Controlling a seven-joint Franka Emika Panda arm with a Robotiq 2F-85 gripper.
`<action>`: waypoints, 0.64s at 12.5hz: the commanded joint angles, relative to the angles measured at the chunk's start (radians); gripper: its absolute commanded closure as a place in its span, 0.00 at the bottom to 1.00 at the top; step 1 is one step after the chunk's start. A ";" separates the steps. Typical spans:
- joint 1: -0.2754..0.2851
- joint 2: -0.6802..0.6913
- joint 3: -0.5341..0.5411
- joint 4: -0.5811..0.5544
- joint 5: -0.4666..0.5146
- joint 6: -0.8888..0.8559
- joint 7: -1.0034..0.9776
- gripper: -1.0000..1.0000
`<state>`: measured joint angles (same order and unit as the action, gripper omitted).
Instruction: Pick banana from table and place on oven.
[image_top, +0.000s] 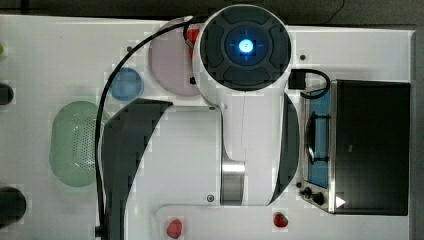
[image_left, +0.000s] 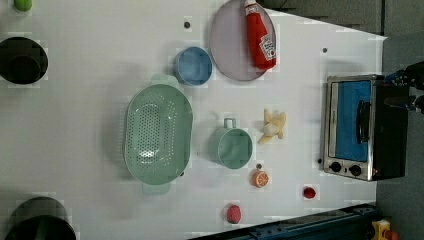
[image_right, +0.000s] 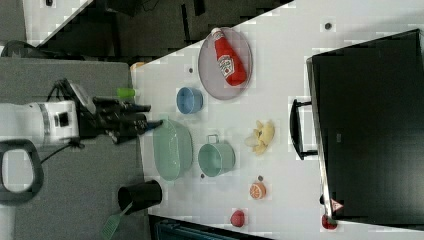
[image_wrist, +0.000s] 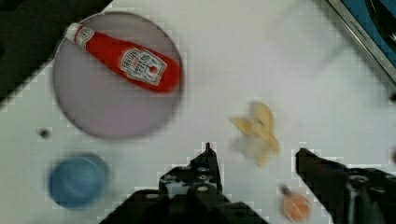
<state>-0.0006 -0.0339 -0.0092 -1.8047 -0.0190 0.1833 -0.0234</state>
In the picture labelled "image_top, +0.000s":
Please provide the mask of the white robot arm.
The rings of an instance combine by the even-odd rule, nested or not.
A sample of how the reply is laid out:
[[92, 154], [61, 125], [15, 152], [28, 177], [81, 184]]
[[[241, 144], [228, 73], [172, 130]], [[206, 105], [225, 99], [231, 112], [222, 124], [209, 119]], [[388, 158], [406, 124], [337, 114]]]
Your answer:
[[168, 206], [269, 206], [285, 175], [285, 90], [292, 70], [285, 24], [233, 5], [202, 26], [192, 70], [197, 106], [136, 99], [104, 126], [105, 240], [159, 240]]

